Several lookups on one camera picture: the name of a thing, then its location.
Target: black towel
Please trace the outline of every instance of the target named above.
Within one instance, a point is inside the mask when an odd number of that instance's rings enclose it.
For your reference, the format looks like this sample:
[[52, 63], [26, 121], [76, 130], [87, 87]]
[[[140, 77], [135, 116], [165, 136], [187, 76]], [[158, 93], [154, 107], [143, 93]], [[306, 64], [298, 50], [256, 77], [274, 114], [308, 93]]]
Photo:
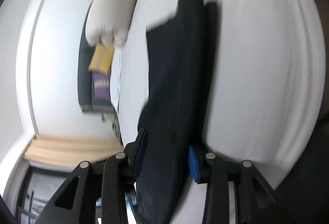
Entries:
[[329, 223], [329, 135], [315, 128], [304, 152], [275, 190], [300, 224]]
[[201, 140], [217, 35], [217, 5], [180, 0], [175, 17], [146, 34], [149, 98], [139, 119], [148, 145], [139, 179], [142, 223], [169, 223]]

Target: purple cushion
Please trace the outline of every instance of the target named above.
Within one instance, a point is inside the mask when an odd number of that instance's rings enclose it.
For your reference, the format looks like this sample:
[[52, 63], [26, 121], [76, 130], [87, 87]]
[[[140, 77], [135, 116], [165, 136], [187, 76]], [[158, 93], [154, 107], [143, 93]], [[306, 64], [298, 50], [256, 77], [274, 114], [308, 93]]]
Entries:
[[102, 74], [98, 72], [93, 72], [94, 86], [95, 86], [95, 98], [111, 100], [110, 97], [110, 77], [111, 70], [108, 74]]

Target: dark gray sofa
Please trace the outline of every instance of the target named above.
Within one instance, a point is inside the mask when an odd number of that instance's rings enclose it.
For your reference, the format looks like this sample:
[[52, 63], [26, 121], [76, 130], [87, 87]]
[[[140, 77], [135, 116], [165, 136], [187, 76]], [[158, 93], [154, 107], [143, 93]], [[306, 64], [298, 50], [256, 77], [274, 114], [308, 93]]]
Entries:
[[78, 61], [78, 100], [83, 113], [113, 113], [115, 109], [108, 100], [95, 99], [95, 88], [92, 73], [88, 71], [88, 66], [92, 60], [94, 49], [90, 47], [86, 40], [85, 19], [80, 40], [79, 61]]

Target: window frame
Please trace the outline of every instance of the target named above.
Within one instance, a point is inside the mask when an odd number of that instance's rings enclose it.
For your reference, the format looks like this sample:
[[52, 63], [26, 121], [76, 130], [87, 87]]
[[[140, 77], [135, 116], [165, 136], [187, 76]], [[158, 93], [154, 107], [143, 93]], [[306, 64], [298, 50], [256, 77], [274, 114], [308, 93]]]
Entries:
[[22, 213], [29, 217], [29, 223], [30, 223], [30, 218], [36, 218], [36, 216], [34, 216], [32, 213], [30, 213], [24, 209], [24, 203], [25, 203], [25, 197], [27, 195], [27, 189], [29, 187], [29, 184], [31, 182], [31, 179], [32, 179], [32, 176], [34, 173], [38, 173], [38, 174], [46, 175], [46, 176], [58, 176], [58, 177], [66, 177], [66, 178], [70, 174], [67, 172], [60, 172], [60, 171], [53, 171], [53, 170], [37, 168], [37, 167], [33, 167], [30, 165], [26, 171], [22, 184], [19, 188], [19, 194], [18, 194], [17, 201], [16, 201], [15, 218], [18, 221], [18, 223], [21, 222]]

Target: white wall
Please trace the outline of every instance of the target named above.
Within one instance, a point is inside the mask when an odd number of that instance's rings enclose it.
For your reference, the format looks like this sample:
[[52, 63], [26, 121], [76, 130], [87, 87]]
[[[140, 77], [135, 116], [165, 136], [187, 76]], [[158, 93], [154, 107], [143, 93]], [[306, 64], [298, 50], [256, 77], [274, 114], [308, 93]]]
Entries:
[[29, 166], [30, 162], [28, 160], [25, 160], [23, 157], [19, 158], [16, 163], [15, 169], [13, 169], [13, 172], [10, 174], [10, 177], [8, 179], [8, 182], [10, 182], [10, 184], [8, 184], [3, 193], [3, 199], [8, 209], [13, 215], [15, 215], [16, 212], [16, 204], [19, 196], [19, 190]]
[[0, 7], [0, 162], [23, 133], [16, 96], [16, 52], [30, 0], [4, 0]]
[[0, 8], [1, 49], [10, 53], [3, 54], [6, 68], [1, 74], [4, 93], [0, 98], [4, 99], [1, 104], [7, 104], [1, 113], [0, 138], [0, 195], [6, 202], [10, 199], [5, 193], [7, 183], [12, 181], [10, 175], [21, 170], [18, 160], [34, 135], [27, 94], [28, 53], [41, 3], [42, 0], [5, 0]]
[[31, 59], [33, 109], [40, 134], [113, 137], [100, 115], [84, 115], [78, 103], [78, 55], [92, 0], [45, 0]]

